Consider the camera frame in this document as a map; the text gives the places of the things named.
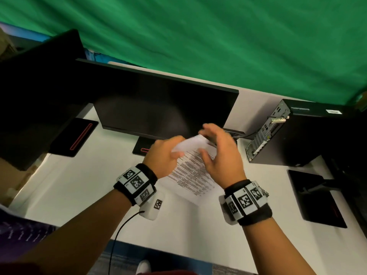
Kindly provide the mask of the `person's left hand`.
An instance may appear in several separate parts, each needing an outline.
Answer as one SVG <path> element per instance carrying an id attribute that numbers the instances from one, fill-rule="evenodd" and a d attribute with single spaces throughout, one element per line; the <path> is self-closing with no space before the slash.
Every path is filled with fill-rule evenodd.
<path id="1" fill-rule="evenodd" d="M 151 146 L 143 164 L 153 171 L 158 180 L 170 175 L 176 168 L 177 159 L 171 158 L 171 152 L 184 140 L 183 136 L 178 135 L 166 140 L 156 140 Z"/>

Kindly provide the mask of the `person's right hand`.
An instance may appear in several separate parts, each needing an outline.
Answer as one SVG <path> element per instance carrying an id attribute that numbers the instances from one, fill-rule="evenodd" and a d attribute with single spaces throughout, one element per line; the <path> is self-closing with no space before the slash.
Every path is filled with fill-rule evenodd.
<path id="1" fill-rule="evenodd" d="M 203 124 L 199 134 L 217 145 L 215 170 L 207 172 L 222 189 L 247 179 L 241 154 L 229 133 L 216 124 Z"/>

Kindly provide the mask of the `printed white paper sheet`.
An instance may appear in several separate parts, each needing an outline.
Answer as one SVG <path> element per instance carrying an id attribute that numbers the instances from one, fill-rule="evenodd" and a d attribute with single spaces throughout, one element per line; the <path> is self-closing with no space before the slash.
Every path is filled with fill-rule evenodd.
<path id="1" fill-rule="evenodd" d="M 216 191 L 219 186 L 205 169 L 199 149 L 207 151 L 213 159 L 217 155 L 215 144 L 202 135 L 196 135 L 177 144 L 172 152 L 184 152 L 184 156 L 177 159 L 177 166 L 173 172 L 158 183 L 172 193 L 200 206 Z"/>

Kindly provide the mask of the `person's left forearm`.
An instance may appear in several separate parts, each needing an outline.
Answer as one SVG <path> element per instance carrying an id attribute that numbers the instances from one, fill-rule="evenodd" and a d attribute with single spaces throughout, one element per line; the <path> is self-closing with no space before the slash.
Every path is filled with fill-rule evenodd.
<path id="1" fill-rule="evenodd" d="M 17 260 L 47 275 L 86 275 L 104 251 L 131 202 L 113 189 Z"/>

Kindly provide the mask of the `person's right forearm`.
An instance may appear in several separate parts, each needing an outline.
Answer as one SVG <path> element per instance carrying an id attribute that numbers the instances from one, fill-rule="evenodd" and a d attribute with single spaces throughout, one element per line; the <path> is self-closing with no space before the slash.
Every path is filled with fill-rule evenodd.
<path id="1" fill-rule="evenodd" d="M 273 217 L 242 228 L 258 275 L 316 275 Z"/>

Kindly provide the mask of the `black monitor base red line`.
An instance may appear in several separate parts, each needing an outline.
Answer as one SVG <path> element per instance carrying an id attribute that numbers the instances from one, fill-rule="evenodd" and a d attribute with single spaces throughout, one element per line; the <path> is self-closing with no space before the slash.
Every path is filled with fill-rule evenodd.
<path id="1" fill-rule="evenodd" d="M 139 136 L 133 150 L 132 154 L 134 155 L 140 155 L 140 156 L 146 156 L 146 154 L 149 152 L 151 146 L 155 143 L 156 140 L 160 140 L 160 138 L 151 136 L 151 135 L 141 135 Z"/>
<path id="2" fill-rule="evenodd" d="M 98 121 L 74 118 L 52 142 L 48 153 L 75 157 L 98 124 Z"/>
<path id="3" fill-rule="evenodd" d="M 288 170 L 290 182 L 304 220 L 328 226 L 347 228 L 331 194 L 340 191 L 341 184 L 321 175 Z"/>

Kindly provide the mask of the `wrist band with markers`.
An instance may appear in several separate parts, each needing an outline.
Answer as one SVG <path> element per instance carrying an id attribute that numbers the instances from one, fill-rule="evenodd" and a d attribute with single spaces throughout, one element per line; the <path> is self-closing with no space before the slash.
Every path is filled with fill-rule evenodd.
<path id="1" fill-rule="evenodd" d="M 166 197 L 164 192 L 156 189 L 157 180 L 155 173 L 140 163 L 120 175 L 113 188 L 122 193 L 132 206 L 139 207 L 140 216 L 154 221 Z"/>
<path id="2" fill-rule="evenodd" d="M 241 180 L 219 196 L 224 220 L 229 225 L 250 226 L 273 217 L 269 193 L 256 181 Z"/>

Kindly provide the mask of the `wide black computer monitor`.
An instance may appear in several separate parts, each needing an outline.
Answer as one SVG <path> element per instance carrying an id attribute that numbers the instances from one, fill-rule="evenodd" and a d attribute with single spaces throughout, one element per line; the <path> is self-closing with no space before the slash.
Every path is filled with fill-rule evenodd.
<path id="1" fill-rule="evenodd" d="M 104 129 L 151 139 L 194 137 L 205 123 L 223 128 L 236 89 L 122 64 L 75 60 Z"/>

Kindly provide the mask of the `right wrist band with markers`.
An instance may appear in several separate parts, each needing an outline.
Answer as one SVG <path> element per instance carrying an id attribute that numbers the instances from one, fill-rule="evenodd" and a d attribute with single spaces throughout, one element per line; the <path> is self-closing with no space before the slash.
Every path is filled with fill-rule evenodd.
<path id="1" fill-rule="evenodd" d="M 241 180 L 219 196 L 224 220 L 229 225 L 250 226 L 273 217 L 269 193 L 256 181 Z"/>

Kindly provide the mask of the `black desktop computer tower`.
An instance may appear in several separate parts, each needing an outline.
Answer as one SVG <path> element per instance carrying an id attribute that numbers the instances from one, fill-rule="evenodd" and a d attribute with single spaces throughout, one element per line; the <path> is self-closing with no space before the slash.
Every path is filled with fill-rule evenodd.
<path id="1" fill-rule="evenodd" d="M 256 132 L 246 150 L 277 153 L 282 162 L 302 165 L 320 156 L 359 115 L 351 106 L 282 99 Z M 290 116 L 285 123 L 269 118 Z"/>

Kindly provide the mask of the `white shoe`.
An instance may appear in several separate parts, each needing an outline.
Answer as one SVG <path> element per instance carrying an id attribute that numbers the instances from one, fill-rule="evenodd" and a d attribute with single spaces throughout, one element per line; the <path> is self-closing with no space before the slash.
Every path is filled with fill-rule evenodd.
<path id="1" fill-rule="evenodd" d="M 152 269 L 151 269 L 150 262 L 148 260 L 142 260 L 137 266 L 135 275 L 142 275 L 142 274 L 151 273 L 151 272 L 152 272 Z"/>

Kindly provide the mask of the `green backdrop cloth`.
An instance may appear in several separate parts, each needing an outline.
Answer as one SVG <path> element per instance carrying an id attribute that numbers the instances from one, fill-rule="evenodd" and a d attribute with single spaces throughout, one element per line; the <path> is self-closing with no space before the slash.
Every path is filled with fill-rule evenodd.
<path id="1" fill-rule="evenodd" d="M 149 69 L 347 104 L 367 88 L 367 0 L 0 0 L 0 22 Z"/>

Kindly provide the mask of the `brown cardboard box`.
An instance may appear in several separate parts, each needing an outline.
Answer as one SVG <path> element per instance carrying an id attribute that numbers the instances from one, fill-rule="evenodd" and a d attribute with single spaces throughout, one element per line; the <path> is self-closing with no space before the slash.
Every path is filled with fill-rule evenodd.
<path id="1" fill-rule="evenodd" d="M 47 153 L 42 154 L 26 171 L 20 171 L 0 158 L 0 204 L 8 207 L 31 176 L 43 163 Z"/>

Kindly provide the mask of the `purple printed sleeve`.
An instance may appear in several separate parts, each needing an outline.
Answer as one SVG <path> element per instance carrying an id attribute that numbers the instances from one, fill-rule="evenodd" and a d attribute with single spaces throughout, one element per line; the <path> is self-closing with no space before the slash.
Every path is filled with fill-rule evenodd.
<path id="1" fill-rule="evenodd" d="M 57 229 L 23 218 L 0 204 L 0 263 L 15 261 Z"/>

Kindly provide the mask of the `blue printed banner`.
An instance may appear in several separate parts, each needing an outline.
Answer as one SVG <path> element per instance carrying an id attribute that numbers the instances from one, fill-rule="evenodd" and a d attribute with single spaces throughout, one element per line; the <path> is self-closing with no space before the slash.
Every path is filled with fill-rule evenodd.
<path id="1" fill-rule="evenodd" d="M 35 32 L 32 30 L 28 30 L 25 28 L 21 28 L 18 26 L 14 26 L 11 24 L 6 24 L 4 22 L 0 22 L 0 28 L 8 35 L 10 36 L 16 36 L 19 38 L 24 38 L 27 40 L 33 40 L 37 42 L 43 42 L 47 39 L 49 39 L 51 36 L 42 34 L 39 32 Z"/>

